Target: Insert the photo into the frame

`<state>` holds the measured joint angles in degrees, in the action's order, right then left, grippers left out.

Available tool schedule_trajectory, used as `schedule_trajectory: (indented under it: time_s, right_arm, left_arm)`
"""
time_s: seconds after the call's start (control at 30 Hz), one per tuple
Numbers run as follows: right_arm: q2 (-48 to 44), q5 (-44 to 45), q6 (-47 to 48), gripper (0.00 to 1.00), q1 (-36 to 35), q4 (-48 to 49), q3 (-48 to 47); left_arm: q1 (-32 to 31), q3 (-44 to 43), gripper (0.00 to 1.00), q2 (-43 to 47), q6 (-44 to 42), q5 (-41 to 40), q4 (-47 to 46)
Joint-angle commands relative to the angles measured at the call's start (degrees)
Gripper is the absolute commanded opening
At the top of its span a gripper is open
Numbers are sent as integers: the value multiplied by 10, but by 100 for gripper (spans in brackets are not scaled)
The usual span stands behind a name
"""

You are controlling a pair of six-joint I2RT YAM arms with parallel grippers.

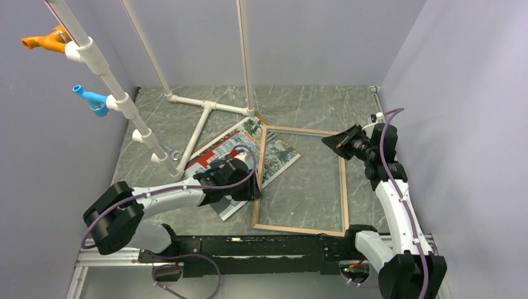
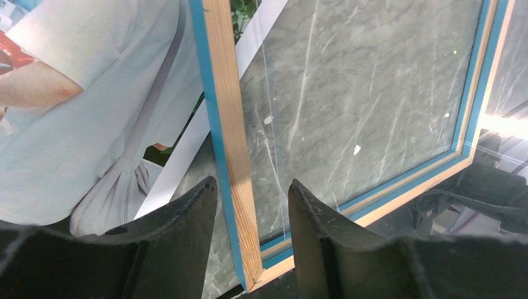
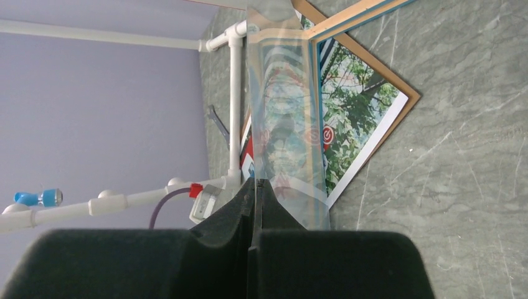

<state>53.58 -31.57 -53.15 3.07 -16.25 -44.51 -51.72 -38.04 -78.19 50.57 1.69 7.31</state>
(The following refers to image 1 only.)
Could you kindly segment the colourful photo poster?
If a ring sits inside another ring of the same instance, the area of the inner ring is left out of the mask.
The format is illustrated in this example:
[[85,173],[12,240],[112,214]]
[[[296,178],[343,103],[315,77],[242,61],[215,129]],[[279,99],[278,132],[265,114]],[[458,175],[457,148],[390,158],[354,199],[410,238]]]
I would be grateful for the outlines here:
[[[269,122],[256,114],[231,126],[192,154],[184,171],[184,178],[204,172],[210,168],[210,163],[213,161],[231,157],[231,151],[237,145],[245,145],[252,150],[255,159],[248,154],[245,161],[249,169],[257,169],[263,129],[267,125]],[[266,133],[263,171],[257,172],[262,174],[262,187],[269,185],[300,158],[301,154],[281,134],[271,131]]]

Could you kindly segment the wooden picture frame with glass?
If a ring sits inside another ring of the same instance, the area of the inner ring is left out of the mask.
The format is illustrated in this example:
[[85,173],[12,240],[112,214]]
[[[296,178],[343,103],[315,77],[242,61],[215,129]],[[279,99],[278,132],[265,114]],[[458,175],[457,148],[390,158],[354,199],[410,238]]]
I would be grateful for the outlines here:
[[[268,135],[301,137],[301,157],[264,185]],[[252,228],[342,237],[349,225],[346,162],[323,149],[321,138],[334,131],[266,125],[257,181],[263,192],[255,201]]]

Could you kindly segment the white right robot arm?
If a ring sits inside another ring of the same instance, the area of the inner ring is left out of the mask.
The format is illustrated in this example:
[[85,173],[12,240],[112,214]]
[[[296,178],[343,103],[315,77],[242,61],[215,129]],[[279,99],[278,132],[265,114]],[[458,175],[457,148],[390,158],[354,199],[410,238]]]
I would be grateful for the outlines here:
[[363,161],[365,176],[378,197],[388,223],[388,246],[372,226],[350,225],[344,253],[361,255],[377,272],[383,298],[436,298],[447,272],[443,256],[436,255],[418,223],[404,166],[397,160],[398,133],[393,125],[360,125],[322,138],[339,157]]

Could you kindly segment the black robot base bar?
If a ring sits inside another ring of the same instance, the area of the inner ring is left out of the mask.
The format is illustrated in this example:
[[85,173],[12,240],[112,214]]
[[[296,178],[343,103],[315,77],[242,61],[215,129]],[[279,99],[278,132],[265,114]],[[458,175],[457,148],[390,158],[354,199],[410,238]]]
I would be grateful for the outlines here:
[[339,274],[363,255],[328,235],[180,235],[163,253],[142,249],[139,263],[177,264],[184,278],[268,273]]

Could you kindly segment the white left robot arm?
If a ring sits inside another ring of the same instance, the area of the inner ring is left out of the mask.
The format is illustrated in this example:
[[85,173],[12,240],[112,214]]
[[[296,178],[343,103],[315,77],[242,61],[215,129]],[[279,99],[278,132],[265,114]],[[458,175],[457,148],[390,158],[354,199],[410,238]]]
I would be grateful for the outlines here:
[[130,187],[119,181],[111,185],[83,214],[87,226],[84,239],[101,255],[124,247],[146,249],[162,261],[179,253],[176,233],[167,224],[145,220],[164,212],[187,207],[209,206],[223,199],[253,201],[260,195],[252,153],[236,151],[234,156],[214,161],[205,171],[178,183],[155,187]]

